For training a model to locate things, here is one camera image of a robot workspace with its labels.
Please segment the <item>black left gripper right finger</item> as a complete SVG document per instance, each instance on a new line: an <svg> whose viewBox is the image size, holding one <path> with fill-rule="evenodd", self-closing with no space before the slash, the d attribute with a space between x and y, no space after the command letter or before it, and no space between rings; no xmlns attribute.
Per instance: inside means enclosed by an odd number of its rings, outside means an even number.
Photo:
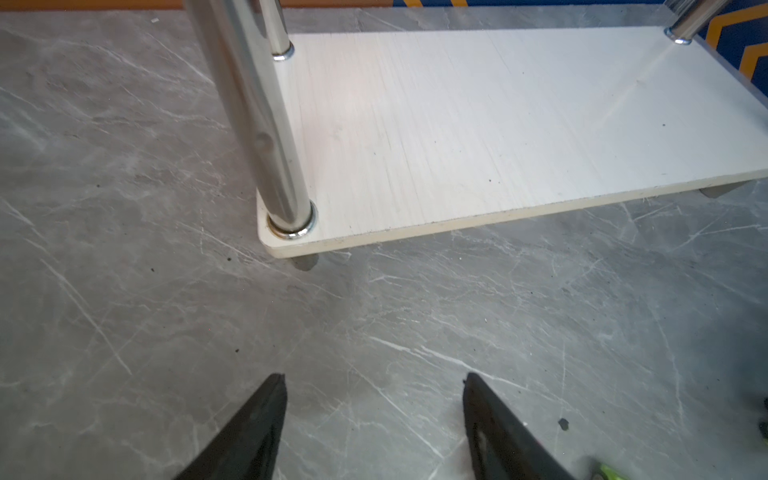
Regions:
<svg viewBox="0 0 768 480"><path fill-rule="evenodd" d="M572 477L474 372L464 380L462 404L476 479Z"/></svg>

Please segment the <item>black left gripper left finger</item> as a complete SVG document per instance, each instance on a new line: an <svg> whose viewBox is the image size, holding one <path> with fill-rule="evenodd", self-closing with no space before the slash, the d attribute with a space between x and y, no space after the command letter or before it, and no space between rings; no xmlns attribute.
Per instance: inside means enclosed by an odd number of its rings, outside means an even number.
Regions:
<svg viewBox="0 0 768 480"><path fill-rule="evenodd" d="M271 479L287 409L285 376L273 373L185 467L179 479Z"/></svg>

